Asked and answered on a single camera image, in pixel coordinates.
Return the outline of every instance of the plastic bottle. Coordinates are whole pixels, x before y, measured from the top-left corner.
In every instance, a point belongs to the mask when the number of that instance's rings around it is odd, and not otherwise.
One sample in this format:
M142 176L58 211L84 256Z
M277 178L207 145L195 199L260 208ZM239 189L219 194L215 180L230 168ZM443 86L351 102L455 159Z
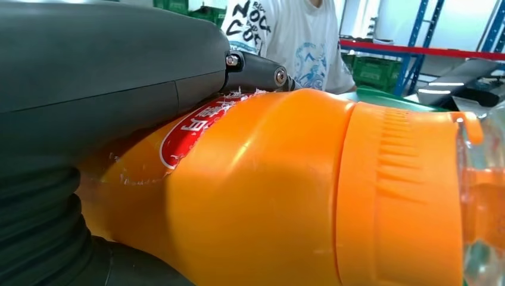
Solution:
M465 279L505 285L505 102L481 119L482 144L459 136Z
M198 286L501 286L501 111L235 94L105 147L78 194Z

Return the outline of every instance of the white wall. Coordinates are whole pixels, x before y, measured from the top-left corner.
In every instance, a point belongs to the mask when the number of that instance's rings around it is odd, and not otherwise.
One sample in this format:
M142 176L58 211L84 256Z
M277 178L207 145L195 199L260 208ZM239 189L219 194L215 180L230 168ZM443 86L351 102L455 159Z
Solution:
M475 51L491 17L496 0L445 0L431 47ZM425 19L431 19L436 0L430 0ZM420 0L382 0L376 36L407 45ZM428 23L423 23L417 39L422 45Z

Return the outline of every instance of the white t-shirt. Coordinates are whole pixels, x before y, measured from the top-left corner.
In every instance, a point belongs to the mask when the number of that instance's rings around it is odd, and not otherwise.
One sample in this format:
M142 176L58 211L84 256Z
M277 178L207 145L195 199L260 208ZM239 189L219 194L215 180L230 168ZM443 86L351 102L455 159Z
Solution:
M273 60L301 86L341 94L354 86L342 61L334 0L229 0L222 30L232 49Z

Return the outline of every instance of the red label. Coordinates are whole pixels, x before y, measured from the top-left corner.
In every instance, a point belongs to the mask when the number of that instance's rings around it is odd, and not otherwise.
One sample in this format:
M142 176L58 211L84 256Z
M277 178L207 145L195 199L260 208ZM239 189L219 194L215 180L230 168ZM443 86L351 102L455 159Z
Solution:
M254 94L236 92L225 95L189 113L163 139L160 148L163 165L169 170L174 170L180 159L189 153L205 130L223 117L237 102L247 100L251 96Z

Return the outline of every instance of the blue metal shelf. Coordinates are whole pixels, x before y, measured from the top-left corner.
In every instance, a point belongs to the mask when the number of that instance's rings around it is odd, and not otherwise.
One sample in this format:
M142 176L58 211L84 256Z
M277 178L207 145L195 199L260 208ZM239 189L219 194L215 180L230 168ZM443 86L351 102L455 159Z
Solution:
M484 46L482 46L483 52L491 52L494 46L494 42L496 41L498 34L500 33L504 19L505 19L505 0L502 0L500 6L498 7L498 10L496 11L496 16L494 17L494 20L491 24L490 31L486 37L486 40L484 41ZM499 49L498 52L501 52L501 50L503 50L504 45L503 42L505 41L505 36L503 35L503 33L504 32L501 33L500 39L498 40L495 52L497 51L497 49Z
M433 34L435 33L435 28L438 23L438 19L440 18L440 14L442 12L442 7L444 6L444 0L437 0L437 5L435 6L435 11L433 12L433 16L430 21L425 20L426 9L428 7L429 0L421 0L421 4L419 5L419 10L417 11L416 21L414 22L414 28L412 28L412 32L410 34L409 46L415 46L417 42L417 38L419 37L419 31L421 30L421 25L423 22L428 22L429 27L426 32L426 37L423 41L423 47L428 48L431 39L433 38ZM421 67L423 66L425 56L421 55L416 58L416 61L412 65L407 77L407 69L409 69L411 57L403 57L400 74L398 75L398 82L396 83L394 94L401 96L407 85L409 84L410 78L412 78L409 93L412 93L414 88L416 87L417 80L419 79L419 74L421 72Z
M435 28L437 27L437 23L440 18L440 14L442 12L442 8L444 6L444 2L445 2L444 0L437 0L435 11L433 13L433 16L431 17L431 20L425 20L425 14L429 0L421 0L416 20L414 22L414 27L412 28L412 32L410 34L408 46L416 46L421 26L423 23L427 22L429 23L429 27L426 36L423 40L422 46L424 48L429 48L431 40L435 33ZM494 52L502 52L503 48L505 47L505 27L502 28L504 20L505 20L505 0L501 0L500 5L498 6L498 10L496 12L496 16L491 24L490 31L485 39L482 52L491 52L493 47ZM377 51L374 49L361 49L361 48L355 50L361 52L368 52L371 54L400 57L402 60L402 65L400 68L400 73L398 75L398 81L394 89L394 94L401 96L409 83L410 86L407 92L409 94L412 94L414 92L416 84L419 80L421 68L425 61L424 55ZM414 63L409 70L409 65L413 58Z

